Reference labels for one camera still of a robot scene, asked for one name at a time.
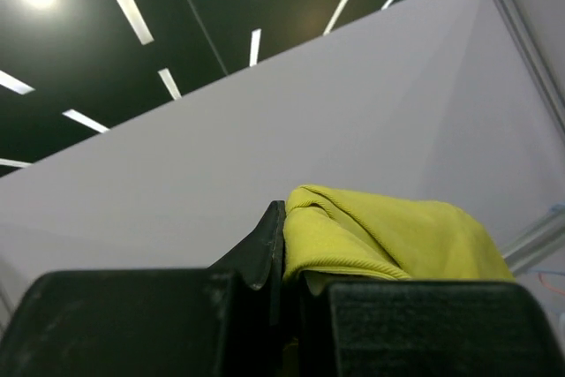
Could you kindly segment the light blue wire hanger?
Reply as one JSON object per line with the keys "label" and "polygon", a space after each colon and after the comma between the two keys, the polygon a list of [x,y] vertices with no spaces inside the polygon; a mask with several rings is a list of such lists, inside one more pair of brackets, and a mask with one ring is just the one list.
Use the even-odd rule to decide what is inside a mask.
{"label": "light blue wire hanger", "polygon": [[565,209],[565,203],[564,202],[557,203],[557,204],[550,207],[550,210],[552,212],[557,212],[557,211],[561,211],[561,210],[564,210],[564,209]]}

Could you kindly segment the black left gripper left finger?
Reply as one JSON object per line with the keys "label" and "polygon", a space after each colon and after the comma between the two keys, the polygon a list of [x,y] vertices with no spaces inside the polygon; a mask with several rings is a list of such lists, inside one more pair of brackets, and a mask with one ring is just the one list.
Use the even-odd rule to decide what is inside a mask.
{"label": "black left gripper left finger", "polygon": [[218,352],[222,376],[273,376],[281,355],[284,202],[210,269],[230,278]]}

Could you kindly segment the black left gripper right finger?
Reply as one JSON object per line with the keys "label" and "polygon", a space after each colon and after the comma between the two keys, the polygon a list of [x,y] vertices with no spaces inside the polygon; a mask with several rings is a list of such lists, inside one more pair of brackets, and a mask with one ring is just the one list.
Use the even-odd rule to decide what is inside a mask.
{"label": "black left gripper right finger", "polygon": [[298,367],[300,376],[325,376],[331,366],[331,320],[325,276],[300,274],[298,295]]}

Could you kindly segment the left aluminium frame post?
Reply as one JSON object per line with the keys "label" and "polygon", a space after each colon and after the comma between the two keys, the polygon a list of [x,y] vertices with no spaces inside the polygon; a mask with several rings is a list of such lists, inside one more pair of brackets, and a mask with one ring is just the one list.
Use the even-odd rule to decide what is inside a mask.
{"label": "left aluminium frame post", "polygon": [[564,136],[564,91],[520,0],[493,0],[521,55],[539,97]]}

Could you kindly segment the yellow-green trousers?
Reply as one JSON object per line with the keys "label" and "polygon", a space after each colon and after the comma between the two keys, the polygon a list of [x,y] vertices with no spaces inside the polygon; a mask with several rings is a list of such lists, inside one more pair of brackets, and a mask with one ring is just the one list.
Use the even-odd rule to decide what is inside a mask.
{"label": "yellow-green trousers", "polygon": [[305,271],[383,280],[514,279],[485,228],[448,203],[302,185],[285,210],[288,283]]}

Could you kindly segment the aluminium hanging rail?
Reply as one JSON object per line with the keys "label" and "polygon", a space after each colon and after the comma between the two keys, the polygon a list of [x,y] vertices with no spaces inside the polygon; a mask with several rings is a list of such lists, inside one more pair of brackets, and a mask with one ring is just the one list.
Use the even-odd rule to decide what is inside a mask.
{"label": "aluminium hanging rail", "polygon": [[564,209],[556,208],[537,220],[501,249],[513,275],[521,275],[564,246]]}

